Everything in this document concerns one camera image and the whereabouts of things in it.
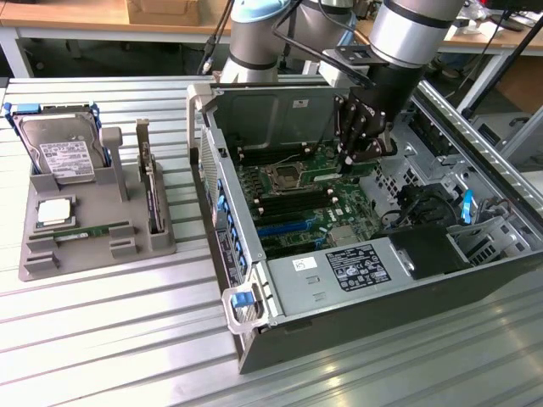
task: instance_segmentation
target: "workbench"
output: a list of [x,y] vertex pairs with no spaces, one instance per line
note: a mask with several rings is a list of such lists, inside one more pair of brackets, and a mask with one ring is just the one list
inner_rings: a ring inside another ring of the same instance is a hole
[[123,130],[124,162],[137,157],[135,120],[149,118],[177,244],[160,259],[20,282],[30,161],[1,119],[2,406],[540,403],[541,270],[476,304],[240,376],[188,167],[185,96],[196,80],[14,79],[0,91],[11,103],[95,101],[103,124]]

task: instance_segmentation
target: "connector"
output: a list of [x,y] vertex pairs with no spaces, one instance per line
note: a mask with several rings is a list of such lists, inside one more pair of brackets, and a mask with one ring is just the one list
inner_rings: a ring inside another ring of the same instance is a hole
[[232,217],[232,215],[228,214],[227,220],[228,220],[228,230],[231,231],[234,226],[234,218]]
[[241,256],[243,254],[243,250],[241,249],[241,243],[239,241],[236,242],[236,253],[238,256]]
[[213,66],[213,57],[207,58],[205,61],[204,67],[202,68],[202,75],[207,75],[210,71],[211,67]]
[[241,265],[241,271],[245,272],[247,270],[247,261],[244,256],[239,256],[239,265]]

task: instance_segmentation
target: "hard drive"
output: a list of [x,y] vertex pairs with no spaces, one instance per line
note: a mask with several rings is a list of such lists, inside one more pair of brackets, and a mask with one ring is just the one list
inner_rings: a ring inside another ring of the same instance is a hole
[[20,105],[11,109],[8,119],[36,174],[53,174],[58,184],[65,185],[93,181],[94,169],[109,166],[98,136],[98,109]]

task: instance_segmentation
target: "gray plastic holder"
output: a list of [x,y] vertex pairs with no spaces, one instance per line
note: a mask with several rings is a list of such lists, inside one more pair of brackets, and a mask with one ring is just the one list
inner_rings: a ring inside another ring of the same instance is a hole
[[[160,166],[157,164],[155,176],[165,232],[154,235],[149,232],[147,193],[139,180],[138,165],[123,165],[122,172],[128,193],[125,202],[121,200],[113,168],[96,169],[95,182],[61,188],[51,175],[31,176],[21,245],[20,280],[62,276],[176,252]],[[34,232],[37,204],[68,197],[73,197],[74,233],[70,235],[72,229],[66,229],[66,225]]]

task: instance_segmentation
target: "motherboard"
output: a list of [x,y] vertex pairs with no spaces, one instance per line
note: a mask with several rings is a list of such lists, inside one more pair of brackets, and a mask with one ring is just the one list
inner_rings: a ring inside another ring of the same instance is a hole
[[360,187],[375,163],[339,174],[331,143],[238,150],[238,179],[268,259],[363,242],[381,229]]

